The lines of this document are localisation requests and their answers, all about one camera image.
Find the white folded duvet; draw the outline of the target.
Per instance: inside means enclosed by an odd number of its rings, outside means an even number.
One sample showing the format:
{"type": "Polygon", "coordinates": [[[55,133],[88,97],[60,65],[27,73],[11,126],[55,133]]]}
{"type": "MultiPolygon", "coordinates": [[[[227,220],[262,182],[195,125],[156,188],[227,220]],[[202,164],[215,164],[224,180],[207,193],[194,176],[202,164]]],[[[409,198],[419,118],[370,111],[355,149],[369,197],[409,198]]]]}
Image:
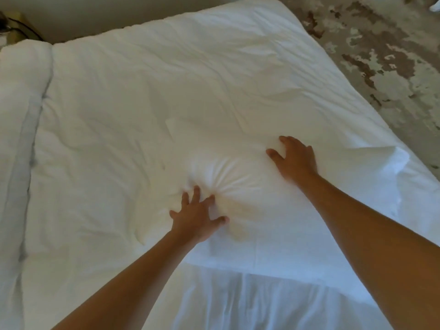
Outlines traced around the white folded duvet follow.
{"type": "Polygon", "coordinates": [[[52,45],[36,40],[0,51],[0,330],[24,329],[20,277],[30,171],[52,62],[52,45]]]}

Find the white bed sheet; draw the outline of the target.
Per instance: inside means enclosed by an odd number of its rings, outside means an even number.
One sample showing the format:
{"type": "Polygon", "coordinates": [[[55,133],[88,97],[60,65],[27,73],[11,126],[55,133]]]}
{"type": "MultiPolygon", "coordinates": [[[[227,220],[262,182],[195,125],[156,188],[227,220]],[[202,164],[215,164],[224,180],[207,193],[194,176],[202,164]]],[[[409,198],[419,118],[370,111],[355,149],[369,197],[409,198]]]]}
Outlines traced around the white bed sheet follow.
{"type": "Polygon", "coordinates": [[[143,330],[393,330],[323,285],[181,264],[143,330]]]}

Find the white pillow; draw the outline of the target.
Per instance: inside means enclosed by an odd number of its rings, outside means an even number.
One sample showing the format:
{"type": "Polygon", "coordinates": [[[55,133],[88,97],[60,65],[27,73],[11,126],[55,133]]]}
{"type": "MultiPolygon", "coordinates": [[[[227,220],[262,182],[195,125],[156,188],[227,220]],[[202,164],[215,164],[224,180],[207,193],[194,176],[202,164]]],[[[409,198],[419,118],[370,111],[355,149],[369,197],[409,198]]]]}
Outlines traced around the white pillow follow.
{"type": "Polygon", "coordinates": [[[360,282],[324,221],[295,185],[286,182],[267,148],[284,152],[274,136],[245,135],[189,121],[166,121],[172,141],[164,167],[136,207],[135,235],[145,249],[172,226],[183,191],[215,196],[211,216],[228,225],[186,257],[193,265],[323,284],[368,304],[360,282]]]}

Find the person's right hand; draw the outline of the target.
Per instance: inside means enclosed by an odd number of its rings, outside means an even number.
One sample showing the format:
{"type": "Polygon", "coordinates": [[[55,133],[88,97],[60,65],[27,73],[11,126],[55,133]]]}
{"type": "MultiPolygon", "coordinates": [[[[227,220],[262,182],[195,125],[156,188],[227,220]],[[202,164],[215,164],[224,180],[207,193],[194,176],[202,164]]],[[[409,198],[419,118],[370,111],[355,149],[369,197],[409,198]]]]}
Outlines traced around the person's right hand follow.
{"type": "Polygon", "coordinates": [[[285,149],[283,167],[277,167],[281,176],[289,182],[300,186],[304,180],[318,175],[315,152],[312,146],[307,146],[291,136],[280,136],[279,141],[285,149]]]}

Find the person's right forearm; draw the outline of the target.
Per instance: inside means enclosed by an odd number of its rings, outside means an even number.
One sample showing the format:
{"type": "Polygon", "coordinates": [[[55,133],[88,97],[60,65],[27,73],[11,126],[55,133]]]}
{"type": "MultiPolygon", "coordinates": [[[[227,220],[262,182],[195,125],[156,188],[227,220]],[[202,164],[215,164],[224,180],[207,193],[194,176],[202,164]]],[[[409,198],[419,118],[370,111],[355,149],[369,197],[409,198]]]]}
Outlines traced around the person's right forearm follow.
{"type": "Polygon", "coordinates": [[[292,178],[394,330],[440,330],[440,247],[313,172],[292,178]]]}

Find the person's left hand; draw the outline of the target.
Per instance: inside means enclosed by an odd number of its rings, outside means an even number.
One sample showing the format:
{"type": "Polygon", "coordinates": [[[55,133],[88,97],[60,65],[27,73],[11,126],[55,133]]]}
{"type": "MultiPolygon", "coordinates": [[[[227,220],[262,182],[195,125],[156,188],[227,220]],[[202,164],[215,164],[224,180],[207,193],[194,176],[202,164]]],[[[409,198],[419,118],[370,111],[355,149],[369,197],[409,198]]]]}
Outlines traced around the person's left hand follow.
{"type": "Polygon", "coordinates": [[[211,229],[210,209],[215,205],[215,196],[200,199],[197,205],[191,205],[189,193],[184,191],[181,198],[180,218],[173,220],[171,231],[192,246],[206,241],[215,232],[211,229]]]}

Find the wooden nightstand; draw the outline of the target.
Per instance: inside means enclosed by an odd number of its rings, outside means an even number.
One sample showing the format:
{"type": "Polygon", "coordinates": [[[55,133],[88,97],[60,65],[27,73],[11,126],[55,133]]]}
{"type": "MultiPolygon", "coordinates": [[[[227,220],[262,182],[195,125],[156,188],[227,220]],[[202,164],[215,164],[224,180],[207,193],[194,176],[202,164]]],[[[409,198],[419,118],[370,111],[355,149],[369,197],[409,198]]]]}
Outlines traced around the wooden nightstand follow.
{"type": "Polygon", "coordinates": [[[46,41],[22,13],[0,10],[0,49],[27,39],[46,41]]]}

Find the person's left forearm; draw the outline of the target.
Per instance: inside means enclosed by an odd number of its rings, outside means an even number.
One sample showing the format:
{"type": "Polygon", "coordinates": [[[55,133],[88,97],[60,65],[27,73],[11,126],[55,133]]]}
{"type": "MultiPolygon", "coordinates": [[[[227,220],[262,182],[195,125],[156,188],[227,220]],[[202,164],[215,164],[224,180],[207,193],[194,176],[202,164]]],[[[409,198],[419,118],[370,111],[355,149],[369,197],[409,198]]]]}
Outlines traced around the person's left forearm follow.
{"type": "Polygon", "coordinates": [[[199,234],[171,230],[52,330],[141,330],[152,307],[199,234]]]}

